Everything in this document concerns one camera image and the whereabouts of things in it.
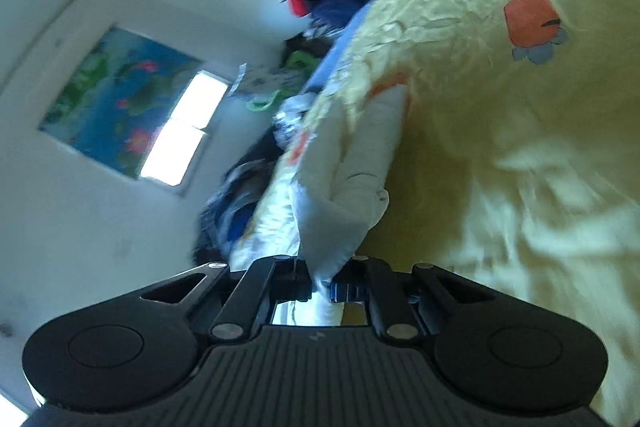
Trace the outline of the white puffer jacket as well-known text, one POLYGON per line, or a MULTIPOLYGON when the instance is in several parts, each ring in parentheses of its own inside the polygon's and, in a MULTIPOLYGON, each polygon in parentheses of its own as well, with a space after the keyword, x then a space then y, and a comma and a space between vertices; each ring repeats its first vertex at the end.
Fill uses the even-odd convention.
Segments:
POLYGON ((397 83, 368 95, 351 122, 342 98, 324 98, 280 158, 230 259, 235 270, 277 255, 306 261, 312 296, 278 306, 278 324, 341 323, 344 308, 331 303, 329 283, 390 205, 385 182, 408 103, 407 85, 397 83))

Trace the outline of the dark clothes pile on bed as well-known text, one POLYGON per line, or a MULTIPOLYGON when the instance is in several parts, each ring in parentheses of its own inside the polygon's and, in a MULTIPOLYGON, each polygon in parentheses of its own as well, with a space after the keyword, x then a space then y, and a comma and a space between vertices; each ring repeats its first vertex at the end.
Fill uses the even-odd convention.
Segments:
POLYGON ((282 154, 283 148, 271 126, 224 174, 198 220, 198 237, 192 253, 196 267, 230 260, 282 154))

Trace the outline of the window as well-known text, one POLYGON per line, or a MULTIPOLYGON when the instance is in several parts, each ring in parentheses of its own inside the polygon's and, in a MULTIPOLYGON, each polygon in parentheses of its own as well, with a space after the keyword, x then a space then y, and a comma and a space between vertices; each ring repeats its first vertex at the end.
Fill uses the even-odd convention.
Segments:
POLYGON ((228 91, 229 83, 211 72, 195 74, 145 154, 139 178, 179 190, 228 91))

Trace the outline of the yellow cartoon bed quilt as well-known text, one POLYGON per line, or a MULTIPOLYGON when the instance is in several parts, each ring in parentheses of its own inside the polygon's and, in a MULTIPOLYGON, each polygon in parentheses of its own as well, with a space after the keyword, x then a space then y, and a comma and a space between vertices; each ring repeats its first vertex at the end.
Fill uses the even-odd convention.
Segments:
POLYGON ((361 254, 430 282, 437 350, 471 362, 485 307, 464 280, 593 330, 608 371, 593 408, 639 418, 639 0, 375 0, 280 160, 236 269, 295 253, 290 195, 303 150, 334 102, 337 141, 367 95, 408 83, 410 108, 386 186, 390 207, 361 254))

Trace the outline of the green plastic chair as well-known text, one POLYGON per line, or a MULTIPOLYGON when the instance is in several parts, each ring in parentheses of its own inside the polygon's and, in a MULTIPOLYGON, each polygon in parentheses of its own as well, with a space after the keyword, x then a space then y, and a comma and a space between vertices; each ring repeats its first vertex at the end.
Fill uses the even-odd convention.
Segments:
POLYGON ((263 112, 296 95, 314 73, 320 60, 304 51, 293 52, 283 66, 245 66, 242 87, 246 107, 263 112))

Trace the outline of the lotus flower wall poster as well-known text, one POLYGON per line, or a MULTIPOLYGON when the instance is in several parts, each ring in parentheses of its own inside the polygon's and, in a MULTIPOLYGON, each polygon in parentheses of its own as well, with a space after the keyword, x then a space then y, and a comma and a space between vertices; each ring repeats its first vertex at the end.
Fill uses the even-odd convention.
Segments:
POLYGON ((189 54, 113 26, 75 69, 39 129, 136 179, 201 66, 189 54))

